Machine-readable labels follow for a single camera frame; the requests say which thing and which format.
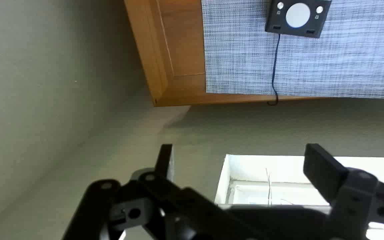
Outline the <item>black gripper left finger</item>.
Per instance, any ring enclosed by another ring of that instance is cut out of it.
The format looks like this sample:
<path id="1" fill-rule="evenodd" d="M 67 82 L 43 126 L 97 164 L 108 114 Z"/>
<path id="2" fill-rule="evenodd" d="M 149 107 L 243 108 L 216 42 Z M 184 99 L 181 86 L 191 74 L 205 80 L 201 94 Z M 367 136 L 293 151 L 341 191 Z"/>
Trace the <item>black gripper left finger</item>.
<path id="1" fill-rule="evenodd" d="M 153 168 L 121 186 L 88 186 L 63 240 L 121 240 L 143 227 L 153 240 L 263 240 L 264 236 L 192 188 L 172 183 L 173 146 L 163 144 Z"/>

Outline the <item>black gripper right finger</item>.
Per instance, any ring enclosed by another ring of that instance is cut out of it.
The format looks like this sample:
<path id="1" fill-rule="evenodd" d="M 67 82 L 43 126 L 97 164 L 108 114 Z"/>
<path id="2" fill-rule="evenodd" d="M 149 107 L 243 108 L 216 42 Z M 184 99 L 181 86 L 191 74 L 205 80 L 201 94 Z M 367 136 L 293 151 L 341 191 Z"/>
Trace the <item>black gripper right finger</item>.
<path id="1" fill-rule="evenodd" d="M 369 240 L 371 223 L 384 224 L 384 183 L 375 175 L 344 167 L 319 144 L 308 144 L 303 172 L 331 211 L 325 240 Z"/>

